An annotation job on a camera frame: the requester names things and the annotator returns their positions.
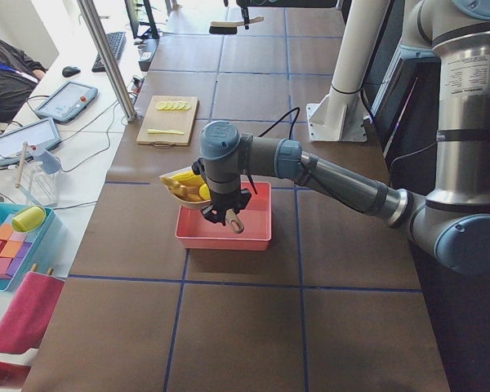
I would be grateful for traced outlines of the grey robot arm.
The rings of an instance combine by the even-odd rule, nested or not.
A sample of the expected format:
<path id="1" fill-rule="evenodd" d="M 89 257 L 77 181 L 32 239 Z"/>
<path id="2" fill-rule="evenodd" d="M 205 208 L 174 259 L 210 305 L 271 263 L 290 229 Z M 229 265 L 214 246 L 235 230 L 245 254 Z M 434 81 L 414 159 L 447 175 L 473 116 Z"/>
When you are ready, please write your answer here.
<path id="1" fill-rule="evenodd" d="M 289 179 L 402 229 L 441 265 L 490 270 L 490 1 L 408 1 L 402 47 L 440 59 L 435 187 L 425 196 L 391 189 L 305 152 L 289 139 L 242 134 L 226 121 L 201 134 L 192 168 L 207 183 L 206 220 L 224 223 L 251 197 L 241 176 Z"/>

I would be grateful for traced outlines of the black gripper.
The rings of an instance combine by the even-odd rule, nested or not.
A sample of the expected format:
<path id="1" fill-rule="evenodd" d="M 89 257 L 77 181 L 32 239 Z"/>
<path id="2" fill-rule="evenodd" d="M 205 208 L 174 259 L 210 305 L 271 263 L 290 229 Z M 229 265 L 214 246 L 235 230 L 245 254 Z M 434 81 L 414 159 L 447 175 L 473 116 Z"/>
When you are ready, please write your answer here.
<path id="1" fill-rule="evenodd" d="M 226 225 L 226 213 L 228 210 L 233 210 L 234 213 L 246 208 L 252 194 L 249 189 L 236 189 L 231 193 L 219 194 L 209 190 L 211 196 L 211 204 L 201 210 L 203 218 L 211 223 L 221 223 Z"/>
<path id="2" fill-rule="evenodd" d="M 243 25 L 245 29 L 249 29 L 250 17 L 247 7 L 241 7 L 241 13 L 243 18 Z"/>

